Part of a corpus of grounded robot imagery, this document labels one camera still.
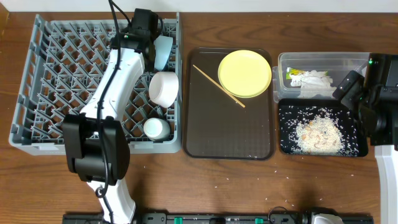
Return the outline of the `wooden chopstick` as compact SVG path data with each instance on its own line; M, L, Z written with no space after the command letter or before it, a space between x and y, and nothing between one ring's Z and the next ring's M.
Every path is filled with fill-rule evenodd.
M223 91L225 94L227 94L231 99L235 101L235 103L239 104L242 108L245 108L246 106L240 102L235 96L233 96L230 92L225 90L220 84L215 82L210 76L208 76L205 72L203 72L201 69L199 69L196 65L192 65L193 68L195 68L198 72L200 72L205 78L207 78L212 84L217 86L221 91Z

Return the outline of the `grey dishwasher rack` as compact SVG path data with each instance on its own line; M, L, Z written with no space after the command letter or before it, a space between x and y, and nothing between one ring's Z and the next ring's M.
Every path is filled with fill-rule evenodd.
M45 21L36 16L9 135L9 144L29 154L65 152L62 121L89 102L109 60L109 42L126 20ZM153 75L136 82L121 122L133 154L175 153L181 148L182 97L169 108L151 102ZM149 118L168 122L166 141L144 134Z

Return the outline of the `dark brown serving tray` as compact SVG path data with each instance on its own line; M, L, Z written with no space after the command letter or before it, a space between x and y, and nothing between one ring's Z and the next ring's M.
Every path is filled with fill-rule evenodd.
M275 151L272 87L236 103L215 85L232 48L199 47L187 57L182 147L201 159L267 160Z

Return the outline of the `green yellow wrapper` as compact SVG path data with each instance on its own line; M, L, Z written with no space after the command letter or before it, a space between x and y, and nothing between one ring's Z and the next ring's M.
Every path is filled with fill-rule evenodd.
M288 68L287 68L287 71L286 71L286 74L285 74L285 78L286 78L287 80L291 80L291 79L292 79L292 78L291 78L292 75L300 75L300 74L302 74L302 73L304 73L303 70L299 70L299 69L295 69L295 68L288 67Z

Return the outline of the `white tissue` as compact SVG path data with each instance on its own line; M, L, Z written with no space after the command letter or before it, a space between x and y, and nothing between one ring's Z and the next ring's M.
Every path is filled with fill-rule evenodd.
M300 88L299 98L313 98L317 95L332 97L336 90L328 71L304 71L300 75L292 75L291 78L290 85Z

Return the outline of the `yellow plate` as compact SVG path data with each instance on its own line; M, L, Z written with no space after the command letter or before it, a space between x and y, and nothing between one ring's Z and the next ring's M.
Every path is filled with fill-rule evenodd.
M239 98L253 98L265 92L272 78L269 62L252 50L236 50L225 56L218 67L221 86Z

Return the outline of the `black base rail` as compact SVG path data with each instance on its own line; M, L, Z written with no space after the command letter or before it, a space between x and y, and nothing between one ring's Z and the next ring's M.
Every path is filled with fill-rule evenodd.
M165 213L145 213L132 220L133 224L261 224L261 223L345 223L374 224L371 216L348 215L341 216L312 211L305 213L276 211L269 215L168 215Z

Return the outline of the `blue bowl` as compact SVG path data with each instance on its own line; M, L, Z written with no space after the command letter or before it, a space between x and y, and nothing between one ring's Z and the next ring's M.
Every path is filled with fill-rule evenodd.
M155 45L155 61L154 68L162 71L166 66L173 46L173 38L164 35L158 36L154 41Z

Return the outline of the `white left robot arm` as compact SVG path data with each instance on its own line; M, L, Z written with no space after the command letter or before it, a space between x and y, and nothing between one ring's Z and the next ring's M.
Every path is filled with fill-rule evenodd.
M136 9L127 27L116 28L106 71L89 102L77 115L63 119L67 165L99 198L108 223L131 223L136 204L125 175L130 148L121 124L136 82L154 71L155 40L162 19L147 9Z

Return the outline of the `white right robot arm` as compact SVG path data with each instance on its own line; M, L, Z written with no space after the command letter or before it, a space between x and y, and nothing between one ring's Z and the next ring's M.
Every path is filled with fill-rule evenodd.
M397 223L397 55L370 53L365 76L352 70L333 92L374 146L381 223Z

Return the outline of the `clear plastic waste container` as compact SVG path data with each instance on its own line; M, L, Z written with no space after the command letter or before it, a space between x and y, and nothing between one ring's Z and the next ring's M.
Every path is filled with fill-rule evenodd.
M273 97L333 99L333 92L354 70L365 75L368 52L284 52L272 69Z

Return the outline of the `white green cup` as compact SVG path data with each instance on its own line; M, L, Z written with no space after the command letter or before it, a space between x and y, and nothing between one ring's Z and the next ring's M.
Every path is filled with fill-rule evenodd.
M144 123L144 134L152 141L166 141L170 135L170 126L163 119L149 118Z

